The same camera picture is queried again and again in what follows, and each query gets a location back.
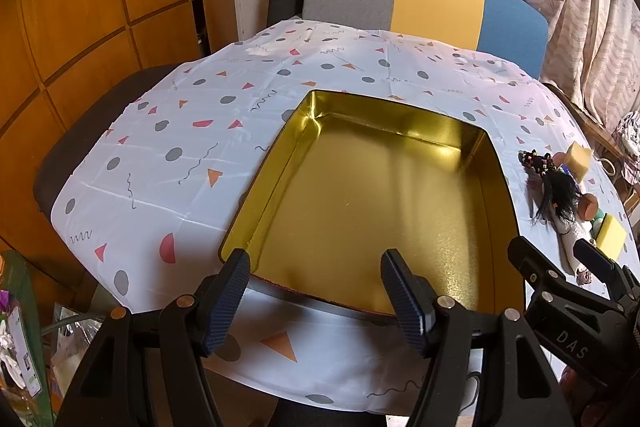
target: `orange triangle print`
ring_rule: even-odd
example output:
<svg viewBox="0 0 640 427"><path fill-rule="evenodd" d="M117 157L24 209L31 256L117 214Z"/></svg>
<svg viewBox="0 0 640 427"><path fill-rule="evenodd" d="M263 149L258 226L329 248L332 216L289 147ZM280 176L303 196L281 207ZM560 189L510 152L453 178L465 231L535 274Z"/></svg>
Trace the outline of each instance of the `orange triangle print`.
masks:
<svg viewBox="0 0 640 427"><path fill-rule="evenodd" d="M218 181L218 178L222 176L222 172L214 171L213 169L207 169L207 174L209 175L209 187L213 187Z"/></svg>
<svg viewBox="0 0 640 427"><path fill-rule="evenodd" d="M271 347L271 349L277 351L283 357L287 357L289 360L297 362L296 356L293 352L293 347L291 347L291 342L289 341L289 335L287 334L287 331L283 331L282 333L273 335L268 339L263 339L260 341L260 343L264 344L267 347Z"/></svg>

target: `gold tray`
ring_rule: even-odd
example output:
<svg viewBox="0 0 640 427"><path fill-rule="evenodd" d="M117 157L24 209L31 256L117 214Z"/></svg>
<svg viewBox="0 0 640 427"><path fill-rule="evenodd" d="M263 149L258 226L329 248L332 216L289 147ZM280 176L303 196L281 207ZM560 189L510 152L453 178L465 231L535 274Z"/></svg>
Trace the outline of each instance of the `gold tray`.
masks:
<svg viewBox="0 0 640 427"><path fill-rule="evenodd" d="M260 166L220 258L244 248L260 291L379 315L394 313L380 256L397 248L438 293L499 312L524 307L522 277L507 260L516 235L484 130L390 100L313 90Z"/></svg>

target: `squiggly line print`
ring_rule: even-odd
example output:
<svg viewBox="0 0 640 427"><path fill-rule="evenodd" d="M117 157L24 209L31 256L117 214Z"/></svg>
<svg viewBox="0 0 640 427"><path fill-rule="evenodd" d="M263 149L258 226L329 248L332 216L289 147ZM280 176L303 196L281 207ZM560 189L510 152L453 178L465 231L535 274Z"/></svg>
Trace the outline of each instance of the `squiggly line print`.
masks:
<svg viewBox="0 0 640 427"><path fill-rule="evenodd" d="M323 52L320 52L321 54L328 54L328 53L334 53L334 52L343 52L344 48L343 47L339 47L339 48L331 48L330 50L325 50Z"/></svg>
<svg viewBox="0 0 640 427"><path fill-rule="evenodd" d="M260 109L260 104L264 103L267 101L267 98L271 98L274 94L277 94L278 92L275 89L271 89L271 92L267 95L262 97L260 100L258 100L258 102L255 104L255 107L252 107L249 112L251 112L254 109Z"/></svg>
<svg viewBox="0 0 640 427"><path fill-rule="evenodd" d="M396 389L395 387L392 387L390 389L387 389L384 393L378 394L378 393L369 393L367 394L367 398L369 398L370 396L385 396L386 393L388 393L389 391L396 391L396 393L404 393L408 388L409 388L409 384L412 383L416 389L420 389L420 386L418 384L416 384L413 380L409 380L405 385L404 385L404 389Z"/></svg>
<svg viewBox="0 0 640 427"><path fill-rule="evenodd" d="M70 235L69 236L69 241L71 241L71 244L74 244L78 241L84 241L85 239L91 239L91 234L92 234L93 230L89 230L84 231L84 232L80 232L79 237L78 235Z"/></svg>
<svg viewBox="0 0 640 427"><path fill-rule="evenodd" d="M196 169L197 167L200 167L200 164L202 163L202 160L204 160L204 158L206 158L207 156L209 156L209 153L215 149L218 146L218 142L216 142L216 144L213 147L209 147L209 150L207 151L206 155L204 155L202 158L200 158L198 160L198 163L196 163L196 165L194 165L193 167L191 167L188 171L187 171L187 175L182 178L181 180L178 180L178 185L182 185L182 182L185 181L185 179L187 179L190 175L191 175L191 171L193 171L193 169Z"/></svg>
<svg viewBox="0 0 640 427"><path fill-rule="evenodd" d="M130 198L131 198L131 208L133 208L134 210L137 208L136 206L133 205L133 192L131 192L131 172L129 173L129 176L127 176L127 191L129 192Z"/></svg>

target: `white label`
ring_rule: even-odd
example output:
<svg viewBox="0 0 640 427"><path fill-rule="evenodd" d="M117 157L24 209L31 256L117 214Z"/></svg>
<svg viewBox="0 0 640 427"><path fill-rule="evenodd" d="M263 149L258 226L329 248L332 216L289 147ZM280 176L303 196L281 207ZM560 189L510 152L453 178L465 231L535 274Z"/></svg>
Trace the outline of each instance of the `white label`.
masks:
<svg viewBox="0 0 640 427"><path fill-rule="evenodd" d="M16 306L14 311L9 315L7 320L9 333L14 340L15 354L18 359L18 365L22 373L22 378L27 386L27 391L31 397L36 396L42 389L40 379L34 367L33 358L27 346L27 340L24 336L24 325L22 324L22 315L20 315L20 306Z"/></svg>

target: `red triangle print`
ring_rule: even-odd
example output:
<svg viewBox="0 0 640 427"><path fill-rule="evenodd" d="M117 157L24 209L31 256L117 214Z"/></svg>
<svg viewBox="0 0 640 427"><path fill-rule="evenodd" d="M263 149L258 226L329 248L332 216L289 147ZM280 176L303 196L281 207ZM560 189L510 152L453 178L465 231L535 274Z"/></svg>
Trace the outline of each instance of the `red triangle print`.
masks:
<svg viewBox="0 0 640 427"><path fill-rule="evenodd" d="M104 249L107 248L107 244L105 243L104 245L102 245L101 247L96 248L95 254L97 256L98 259L100 259L100 261L102 263L104 263Z"/></svg>
<svg viewBox="0 0 640 427"><path fill-rule="evenodd" d="M273 349L274 351L277 351L283 357L287 357L289 360L297 362L296 355L293 352L293 347L291 347L291 342L289 340L287 331L283 331L282 333L278 333L277 335L273 335L272 337L263 339L260 341L260 343Z"/></svg>
<svg viewBox="0 0 640 427"><path fill-rule="evenodd" d="M218 178L222 176L222 172L214 171L213 169L207 169L207 176L209 177L209 187L213 187L218 181Z"/></svg>
<svg viewBox="0 0 640 427"><path fill-rule="evenodd" d="M168 233L162 238L159 248L160 259L167 264L175 264L174 234Z"/></svg>

